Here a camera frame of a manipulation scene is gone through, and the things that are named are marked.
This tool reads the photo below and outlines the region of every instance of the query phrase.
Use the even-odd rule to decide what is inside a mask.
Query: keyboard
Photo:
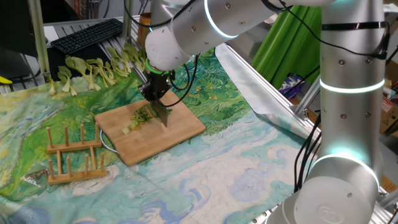
[[[117,19],[108,19],[107,21],[59,38],[51,42],[51,45],[65,54],[71,54],[115,35],[119,35],[122,31],[122,22]]]

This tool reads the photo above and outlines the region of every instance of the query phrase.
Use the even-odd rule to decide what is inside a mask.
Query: knife
[[[150,103],[150,106],[152,107],[152,109],[154,109],[160,121],[167,128],[167,108],[161,105],[158,101],[152,101]]]

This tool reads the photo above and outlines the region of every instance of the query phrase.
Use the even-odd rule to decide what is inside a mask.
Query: wooden cutting board
[[[165,105],[178,100],[179,98],[171,91],[162,98]],[[130,125],[134,112],[148,103],[146,100],[141,100],[95,116],[95,120],[127,166],[169,149],[206,129],[205,125],[181,102],[171,107],[173,111],[167,118],[167,128],[152,118],[125,135],[121,130]]]

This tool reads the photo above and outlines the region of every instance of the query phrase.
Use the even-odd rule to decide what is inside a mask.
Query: robotic arm
[[[170,24],[148,35],[146,50],[152,72],[173,70],[283,7],[279,0],[190,3]],[[321,44],[320,56],[323,139],[319,159],[302,189],[279,205],[266,223],[367,224],[383,173],[377,146],[385,62],[372,57],[381,51],[385,39],[382,0],[283,3],[322,6],[322,40],[329,43]],[[149,80],[158,82],[159,78],[152,75]],[[167,84],[162,90],[168,90]]]

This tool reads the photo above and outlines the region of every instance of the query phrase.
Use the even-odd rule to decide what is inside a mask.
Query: painted tablecloth
[[[177,85],[186,84],[184,77],[178,69]],[[64,142],[65,125],[70,142],[80,140],[81,123],[86,139],[94,139],[94,116],[142,100],[139,84],[131,75],[118,77],[112,88],[87,92],[87,82],[77,78],[74,97],[59,83],[55,96],[48,95],[48,85],[1,95],[0,223],[247,223],[291,193],[303,139],[256,116],[214,50],[200,57],[183,101],[206,126],[203,134],[132,167],[98,149],[97,160],[104,152],[108,172],[100,179],[54,187],[21,179],[32,166],[56,161],[46,154],[45,127],[51,127],[54,144]],[[81,171],[86,153],[63,153],[63,160],[70,156],[72,170]]]

